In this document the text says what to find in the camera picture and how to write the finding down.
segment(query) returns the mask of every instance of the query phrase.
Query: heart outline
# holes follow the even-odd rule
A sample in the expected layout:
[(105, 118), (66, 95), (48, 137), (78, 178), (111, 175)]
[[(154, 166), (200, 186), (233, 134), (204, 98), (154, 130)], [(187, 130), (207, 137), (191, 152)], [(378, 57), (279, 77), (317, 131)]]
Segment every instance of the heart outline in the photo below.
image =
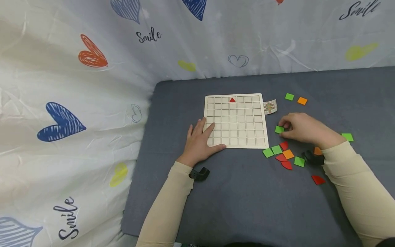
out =
[(134, 123), (138, 123), (138, 122), (140, 122), (141, 121), (141, 119), (143, 118), (143, 114), (141, 113), (141, 109), (140, 109), (140, 107), (138, 106), (138, 105), (136, 105), (136, 104), (132, 104), (132, 111), (133, 111), (133, 115), (132, 115), (132, 121), (134, 122)]
[(100, 68), (108, 66), (107, 59), (99, 48), (88, 38), (85, 34), (81, 34), (82, 42), (89, 49), (83, 50), (78, 54), (78, 59), (81, 63), (89, 67)]
[[(236, 64), (234, 64), (234, 63), (232, 62), (232, 60), (231, 60), (232, 57), (235, 57), (237, 61), (239, 61), (240, 58), (244, 58), (245, 61), (244, 61), (244, 63), (243, 63), (241, 66), (237, 66)], [(228, 56), (228, 62), (231, 63), (233, 66), (238, 67), (238, 68), (242, 68), (242, 67), (246, 66), (247, 63), (249, 62), (249, 60), (250, 60), (250, 59), (249, 59), (247, 56), (244, 56), (244, 55), (240, 55), (239, 57), (237, 57), (237, 56), (235, 56), (235, 55), (230, 55), (230, 56)]]
[(188, 8), (198, 20), (203, 21), (204, 10), (206, 9), (207, 0), (182, 0), (185, 6)]
[(140, 0), (111, 0), (110, 4), (117, 15), (140, 25)]
[(41, 129), (37, 133), (40, 141), (57, 141), (87, 129), (66, 107), (56, 102), (48, 102), (45, 108), (57, 124)]

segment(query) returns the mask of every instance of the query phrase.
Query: orange square tile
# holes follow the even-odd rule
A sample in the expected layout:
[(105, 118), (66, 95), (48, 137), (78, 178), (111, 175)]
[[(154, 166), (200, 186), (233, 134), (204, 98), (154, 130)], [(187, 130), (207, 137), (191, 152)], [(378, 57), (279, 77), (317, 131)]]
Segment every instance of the orange square tile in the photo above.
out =
[(290, 158), (295, 157), (295, 155), (291, 152), (290, 149), (285, 150), (284, 152), (282, 152), (282, 154), (284, 154), (284, 156), (285, 156), (285, 158), (286, 158), (287, 160), (289, 160)]
[(307, 99), (302, 98), (302, 97), (299, 97), (299, 99), (297, 100), (297, 102), (298, 102), (299, 104), (305, 105), (305, 104), (307, 103)]
[(314, 148), (314, 154), (315, 154), (315, 155), (322, 155), (322, 152), (321, 152), (321, 150), (320, 150), (319, 147), (315, 147), (315, 148)]

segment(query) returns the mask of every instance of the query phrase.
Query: orange heart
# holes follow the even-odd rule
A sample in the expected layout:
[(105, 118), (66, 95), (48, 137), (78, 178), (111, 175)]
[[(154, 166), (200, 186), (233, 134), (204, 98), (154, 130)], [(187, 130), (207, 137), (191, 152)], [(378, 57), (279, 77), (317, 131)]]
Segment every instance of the orange heart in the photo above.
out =
[(108, 65), (108, 62), (104, 54), (97, 48), (97, 46), (90, 40), (86, 35), (81, 34), (82, 42), (86, 45), (89, 51), (81, 51), (78, 54), (78, 59), (81, 63), (94, 67), (100, 68)]

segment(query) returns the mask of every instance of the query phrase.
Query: right hand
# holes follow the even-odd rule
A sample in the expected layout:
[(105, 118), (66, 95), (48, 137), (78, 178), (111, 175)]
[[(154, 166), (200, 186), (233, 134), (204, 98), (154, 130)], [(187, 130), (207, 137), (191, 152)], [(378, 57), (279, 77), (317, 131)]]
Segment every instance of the right hand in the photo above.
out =
[(289, 113), (282, 117), (278, 125), (289, 129), (282, 132), (281, 137), (312, 143), (320, 149), (328, 149), (346, 141), (343, 136), (306, 113)]

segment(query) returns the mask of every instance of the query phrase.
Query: gray table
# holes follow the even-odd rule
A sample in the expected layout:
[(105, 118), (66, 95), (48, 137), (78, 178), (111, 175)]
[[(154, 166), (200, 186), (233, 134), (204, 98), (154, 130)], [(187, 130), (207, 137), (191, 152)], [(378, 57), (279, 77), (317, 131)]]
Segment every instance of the gray table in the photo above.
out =
[[(211, 94), (262, 93), (277, 99), (278, 112), (267, 115), (269, 144), (289, 112), (306, 112), (352, 144), (387, 190), (395, 195), (395, 67), (361, 70), (165, 81), (157, 84), (133, 173), (121, 229), (138, 236), (150, 206), (174, 160), (182, 153), (190, 123), (203, 116)], [(293, 102), (284, 99), (295, 94)], [(305, 106), (297, 97), (308, 99)], [(311, 145), (289, 142), (296, 155)], [(335, 187), (321, 167), (286, 170), (259, 149), (227, 149), (197, 165), (211, 173), (195, 182), (185, 205), (177, 242), (221, 246), (255, 241), (274, 246), (361, 246), (341, 207)], [(311, 175), (326, 184), (316, 186)]]

